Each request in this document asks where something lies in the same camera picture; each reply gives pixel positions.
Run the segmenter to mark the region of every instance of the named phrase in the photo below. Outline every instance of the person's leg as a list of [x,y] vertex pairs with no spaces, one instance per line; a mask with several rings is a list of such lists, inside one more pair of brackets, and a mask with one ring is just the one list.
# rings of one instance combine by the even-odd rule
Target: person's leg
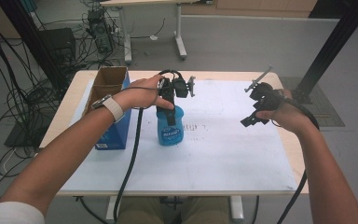
[[164,224],[158,197],[123,197],[117,224]]
[[182,224],[228,224],[228,197],[189,197],[182,206]]

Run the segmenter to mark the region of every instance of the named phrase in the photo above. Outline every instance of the smartwatch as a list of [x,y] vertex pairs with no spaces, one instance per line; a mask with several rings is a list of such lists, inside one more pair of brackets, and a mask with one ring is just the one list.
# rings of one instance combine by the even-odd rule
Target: smartwatch
[[104,98],[97,100],[91,105],[92,109],[97,109],[101,106],[105,106],[115,118],[115,122],[121,120],[124,116],[121,106],[112,98],[112,94],[107,94]]

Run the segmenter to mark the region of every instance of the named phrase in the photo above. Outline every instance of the cardboard box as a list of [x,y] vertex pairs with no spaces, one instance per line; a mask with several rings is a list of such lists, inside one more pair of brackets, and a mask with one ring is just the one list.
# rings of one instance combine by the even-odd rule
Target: cardboard box
[[[103,67],[98,71],[91,88],[85,113],[89,113],[91,105],[107,94],[116,94],[130,85],[127,67]],[[125,149],[130,125],[131,110],[124,112],[124,117],[106,130],[95,145],[99,150]]]

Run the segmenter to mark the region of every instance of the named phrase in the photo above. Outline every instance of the white sleeve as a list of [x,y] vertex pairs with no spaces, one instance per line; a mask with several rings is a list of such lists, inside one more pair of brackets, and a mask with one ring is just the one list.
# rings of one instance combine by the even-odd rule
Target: white sleeve
[[0,203],[0,224],[44,224],[43,214],[27,203]]

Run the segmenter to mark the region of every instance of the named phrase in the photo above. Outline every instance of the black metal pole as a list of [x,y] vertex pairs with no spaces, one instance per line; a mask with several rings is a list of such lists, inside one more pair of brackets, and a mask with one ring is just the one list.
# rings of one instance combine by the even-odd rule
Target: black metal pole
[[31,51],[37,63],[51,82],[52,87],[57,91],[60,99],[65,95],[69,81],[62,75],[59,67],[52,58],[47,46],[40,37],[34,21],[22,6],[20,0],[0,0],[0,7],[19,33],[21,39]]
[[306,103],[309,101],[310,92],[357,27],[358,0],[353,1],[350,8],[348,8],[346,13],[339,20],[306,75],[293,91],[293,97],[297,102]]

